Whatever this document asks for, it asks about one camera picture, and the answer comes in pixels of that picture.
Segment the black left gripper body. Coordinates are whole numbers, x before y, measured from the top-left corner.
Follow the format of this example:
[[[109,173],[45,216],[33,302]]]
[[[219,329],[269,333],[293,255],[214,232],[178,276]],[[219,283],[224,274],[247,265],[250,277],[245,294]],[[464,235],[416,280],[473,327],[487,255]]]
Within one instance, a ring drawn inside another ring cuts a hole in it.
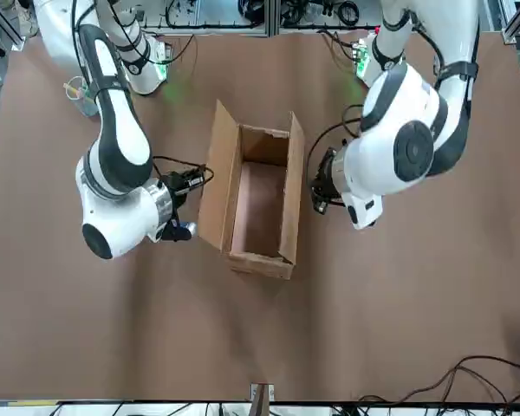
[[[331,173],[337,151],[330,147],[322,157],[316,175],[310,181],[310,196],[315,212],[325,214],[330,205],[343,206],[341,195],[336,190]]]

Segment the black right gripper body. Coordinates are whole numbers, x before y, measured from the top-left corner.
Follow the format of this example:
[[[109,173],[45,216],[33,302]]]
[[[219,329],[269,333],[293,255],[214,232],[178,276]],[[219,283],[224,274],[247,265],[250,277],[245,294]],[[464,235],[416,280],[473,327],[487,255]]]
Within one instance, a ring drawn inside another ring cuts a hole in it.
[[[172,196],[173,207],[178,209],[186,202],[187,194],[202,185],[202,171],[169,172],[164,176],[164,182]]]

